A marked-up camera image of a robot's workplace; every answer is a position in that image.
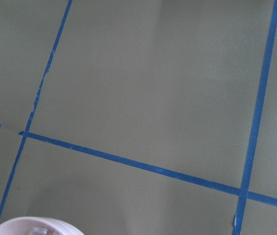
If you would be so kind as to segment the pink ice bowl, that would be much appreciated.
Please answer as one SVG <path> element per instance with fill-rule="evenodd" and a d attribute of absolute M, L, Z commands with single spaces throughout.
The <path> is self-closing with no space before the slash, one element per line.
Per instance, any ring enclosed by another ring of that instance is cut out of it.
<path fill-rule="evenodd" d="M 47 228 L 48 235 L 83 235 L 75 226 L 54 218 L 17 217 L 0 224 L 0 235 L 27 235 L 33 227 Z"/>

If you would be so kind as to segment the clear ice cubes pile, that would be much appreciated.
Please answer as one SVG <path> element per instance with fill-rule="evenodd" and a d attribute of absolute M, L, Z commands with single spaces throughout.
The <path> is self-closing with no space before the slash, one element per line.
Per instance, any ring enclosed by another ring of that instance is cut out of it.
<path fill-rule="evenodd" d="M 47 228 L 41 227 L 33 227 L 29 232 L 28 235 L 47 235 L 48 234 Z"/>

